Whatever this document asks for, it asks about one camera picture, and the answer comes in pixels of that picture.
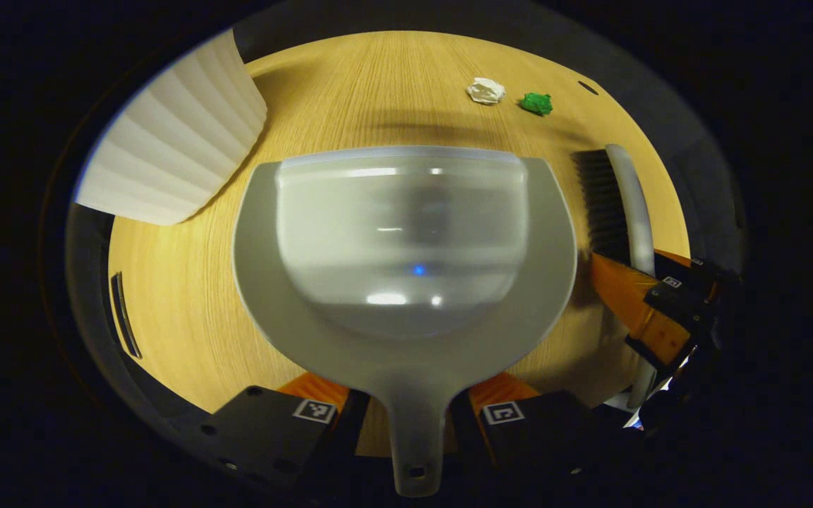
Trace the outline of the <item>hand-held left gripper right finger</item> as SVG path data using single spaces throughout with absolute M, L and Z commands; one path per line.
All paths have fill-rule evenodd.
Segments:
M 625 476 L 633 433 L 567 390 L 541 394 L 500 373 L 450 405 L 458 455 L 473 488 L 542 488 L 570 476 Z

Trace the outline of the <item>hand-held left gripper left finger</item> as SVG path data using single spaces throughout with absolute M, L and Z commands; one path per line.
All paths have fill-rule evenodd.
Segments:
M 336 495 L 348 482 L 370 396 L 314 373 L 249 386 L 200 424 L 215 460 L 273 494 Z

